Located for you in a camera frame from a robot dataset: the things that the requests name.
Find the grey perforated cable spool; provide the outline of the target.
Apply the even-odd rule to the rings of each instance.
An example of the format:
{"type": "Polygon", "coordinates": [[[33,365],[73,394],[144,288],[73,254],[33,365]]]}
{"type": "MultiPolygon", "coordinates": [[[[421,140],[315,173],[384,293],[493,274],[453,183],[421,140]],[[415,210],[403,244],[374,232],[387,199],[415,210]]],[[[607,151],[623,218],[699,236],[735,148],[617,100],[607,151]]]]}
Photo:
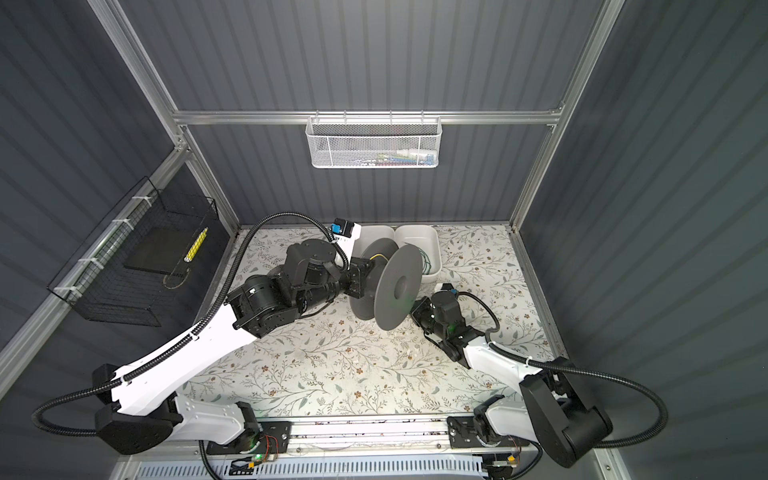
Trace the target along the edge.
{"type": "Polygon", "coordinates": [[[362,258],[374,260],[375,267],[367,279],[365,295],[350,298],[352,313],[359,320],[375,320],[382,330],[393,330],[410,314],[421,287],[420,250],[383,238],[372,243],[362,258]]]}

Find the white tray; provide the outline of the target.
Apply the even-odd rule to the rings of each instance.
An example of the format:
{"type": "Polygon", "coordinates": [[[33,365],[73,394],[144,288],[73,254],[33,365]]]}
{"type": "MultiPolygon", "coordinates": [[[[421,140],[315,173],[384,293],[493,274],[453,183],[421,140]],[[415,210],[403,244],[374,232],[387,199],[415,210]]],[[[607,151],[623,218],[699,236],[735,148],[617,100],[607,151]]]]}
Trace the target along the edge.
{"type": "Polygon", "coordinates": [[[362,257],[372,243],[383,238],[394,240],[395,229],[387,225],[362,225],[360,237],[354,243],[353,256],[362,257]]]}
{"type": "Polygon", "coordinates": [[[436,283],[443,267],[437,230],[430,225],[401,225],[395,228],[394,239],[399,246],[412,244],[423,252],[428,268],[423,268],[422,284],[436,283]]]}

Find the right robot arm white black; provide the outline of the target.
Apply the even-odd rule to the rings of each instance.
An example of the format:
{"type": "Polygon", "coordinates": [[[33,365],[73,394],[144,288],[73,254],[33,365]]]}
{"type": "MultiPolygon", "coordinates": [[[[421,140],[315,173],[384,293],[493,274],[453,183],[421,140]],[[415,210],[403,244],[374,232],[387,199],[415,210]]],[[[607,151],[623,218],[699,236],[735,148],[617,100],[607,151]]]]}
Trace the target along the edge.
{"type": "Polygon", "coordinates": [[[667,426],[669,410],[656,392],[618,375],[579,368],[565,357],[541,361],[508,350],[492,339],[500,329],[497,315],[490,316],[493,325],[484,331],[467,324],[460,305],[463,297],[480,300],[473,293],[442,289],[417,300],[410,315],[425,338],[450,360],[490,375],[522,396],[522,414],[499,395],[476,410],[476,431],[482,441],[507,436],[525,439],[569,468],[593,449],[638,445],[667,426]],[[612,438],[612,420],[587,384],[588,379],[610,382],[646,397],[657,410],[652,425],[630,436],[612,438]]]}

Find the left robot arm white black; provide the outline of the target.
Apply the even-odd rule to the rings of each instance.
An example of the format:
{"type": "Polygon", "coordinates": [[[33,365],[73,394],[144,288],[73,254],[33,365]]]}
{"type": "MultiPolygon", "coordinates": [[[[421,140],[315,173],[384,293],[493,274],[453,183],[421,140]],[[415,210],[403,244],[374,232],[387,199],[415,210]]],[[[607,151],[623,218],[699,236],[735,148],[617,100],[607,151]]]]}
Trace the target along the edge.
{"type": "Polygon", "coordinates": [[[192,327],[131,364],[103,365],[92,387],[37,407],[33,425],[54,435],[97,437],[122,455],[166,441],[210,442],[235,452],[265,447],[251,406],[206,404],[181,388],[220,358],[301,319],[308,309],[341,294],[362,296],[373,263],[352,256],[361,225],[340,218],[330,226],[309,222],[321,238],[290,245],[282,265],[234,287],[248,248],[241,245],[214,303],[192,327]]]}

